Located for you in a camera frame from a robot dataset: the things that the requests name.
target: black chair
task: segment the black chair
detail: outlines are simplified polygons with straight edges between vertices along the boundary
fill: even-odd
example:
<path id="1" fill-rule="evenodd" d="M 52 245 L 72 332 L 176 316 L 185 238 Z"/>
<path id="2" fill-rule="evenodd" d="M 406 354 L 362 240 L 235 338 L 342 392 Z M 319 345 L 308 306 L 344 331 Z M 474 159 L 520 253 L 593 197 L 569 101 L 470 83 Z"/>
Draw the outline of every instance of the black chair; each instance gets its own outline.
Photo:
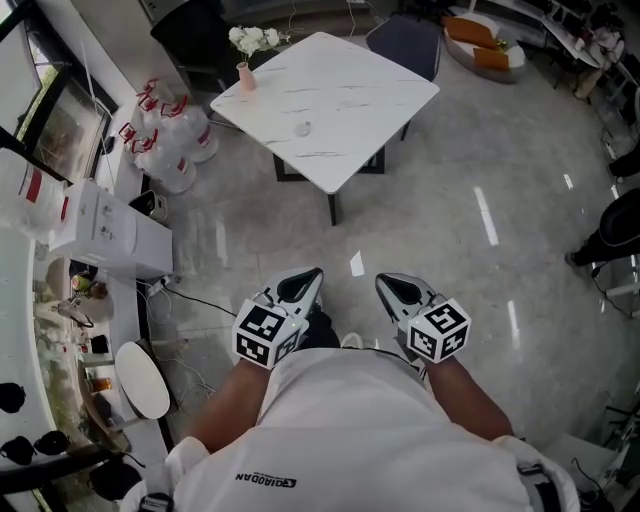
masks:
<path id="1" fill-rule="evenodd" d="M 369 49 L 433 82 L 440 66 L 440 29 L 404 16 L 392 16 L 367 35 Z M 402 128 L 404 140 L 409 123 Z"/>
<path id="2" fill-rule="evenodd" d="M 152 29 L 151 36 L 171 54 L 194 89 L 221 92 L 238 81 L 240 52 L 229 41 L 231 28 L 216 0 L 189 0 Z M 257 52 L 252 67 L 264 64 L 276 51 Z"/>

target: white table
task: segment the white table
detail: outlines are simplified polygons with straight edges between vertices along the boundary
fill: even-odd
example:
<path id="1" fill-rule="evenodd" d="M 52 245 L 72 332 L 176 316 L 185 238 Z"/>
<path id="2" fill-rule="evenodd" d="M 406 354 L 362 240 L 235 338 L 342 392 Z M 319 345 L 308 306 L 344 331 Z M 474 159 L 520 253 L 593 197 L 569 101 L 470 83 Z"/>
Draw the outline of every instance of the white table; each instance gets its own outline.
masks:
<path id="1" fill-rule="evenodd" d="M 322 32 L 254 75 L 254 91 L 237 83 L 211 108 L 273 152 L 278 181 L 308 179 L 326 192 L 332 225 L 340 187 L 367 162 L 363 172 L 384 173 L 386 142 L 439 91 L 408 69 Z M 296 135 L 304 123 L 309 133 Z M 285 173 L 284 162 L 300 174 Z"/>
<path id="2" fill-rule="evenodd" d="M 577 51 L 575 48 L 577 39 L 569 34 L 563 26 L 558 25 L 555 21 L 550 19 L 543 19 L 542 24 L 545 29 L 547 29 L 547 32 L 550 33 L 565 50 L 567 50 L 574 60 L 584 62 L 587 66 L 592 68 L 600 69 L 602 67 L 605 60 L 604 55 L 601 55 L 596 59 L 587 51 L 586 47 L 581 51 Z"/>

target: black bag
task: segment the black bag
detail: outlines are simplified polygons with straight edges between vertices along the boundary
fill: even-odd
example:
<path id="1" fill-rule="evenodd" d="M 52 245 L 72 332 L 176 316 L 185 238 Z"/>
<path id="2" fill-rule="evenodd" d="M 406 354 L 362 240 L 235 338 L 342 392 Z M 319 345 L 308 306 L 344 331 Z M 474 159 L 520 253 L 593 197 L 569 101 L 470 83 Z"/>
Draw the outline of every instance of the black bag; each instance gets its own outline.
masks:
<path id="1" fill-rule="evenodd" d="M 140 473 L 124 463 L 124 455 L 119 454 L 89 473 L 89 487 L 105 500 L 123 499 L 134 485 L 142 481 Z"/>

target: person's leg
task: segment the person's leg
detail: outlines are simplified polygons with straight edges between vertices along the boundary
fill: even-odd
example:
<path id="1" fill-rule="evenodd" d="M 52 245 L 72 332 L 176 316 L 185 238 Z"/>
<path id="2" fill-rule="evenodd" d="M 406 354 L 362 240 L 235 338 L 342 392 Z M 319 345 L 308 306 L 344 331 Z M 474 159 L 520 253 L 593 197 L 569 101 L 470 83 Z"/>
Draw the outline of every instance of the person's leg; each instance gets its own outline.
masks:
<path id="1" fill-rule="evenodd" d="M 331 327 L 331 318 L 320 309 L 320 306 L 313 306 L 307 320 L 309 321 L 309 329 L 304 333 L 306 339 L 302 341 L 298 350 L 340 348 L 338 335 Z"/>

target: bottle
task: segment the bottle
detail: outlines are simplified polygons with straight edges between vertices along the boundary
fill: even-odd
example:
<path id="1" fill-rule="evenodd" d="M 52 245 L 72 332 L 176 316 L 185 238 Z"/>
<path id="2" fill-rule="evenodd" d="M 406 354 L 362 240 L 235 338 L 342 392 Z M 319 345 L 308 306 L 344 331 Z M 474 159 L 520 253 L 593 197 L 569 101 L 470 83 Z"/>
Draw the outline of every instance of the bottle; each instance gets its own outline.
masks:
<path id="1" fill-rule="evenodd" d="M 186 96 L 174 105 L 164 103 L 160 117 L 166 133 L 193 162 L 205 162 L 218 151 L 218 139 L 213 135 L 204 110 L 196 105 L 187 105 Z"/>
<path id="2" fill-rule="evenodd" d="M 181 194 L 196 179 L 196 166 L 182 156 L 178 145 L 163 132 L 137 132 L 131 123 L 120 129 L 127 151 L 142 172 L 162 185 L 171 194 Z"/>
<path id="3" fill-rule="evenodd" d="M 162 130 L 162 119 L 160 118 L 159 100 L 149 94 L 140 98 L 138 106 L 142 113 L 142 124 L 147 130 Z"/>
<path id="4" fill-rule="evenodd" d="M 142 92 L 136 96 L 141 98 L 147 94 L 154 98 L 158 98 L 162 102 L 173 103 L 176 100 L 175 96 L 165 83 L 160 81 L 158 78 L 151 78 L 146 84 L 144 84 Z"/>
<path id="5" fill-rule="evenodd" d="M 9 149 L 0 149 L 0 225 L 44 244 L 64 220 L 64 184 Z"/>

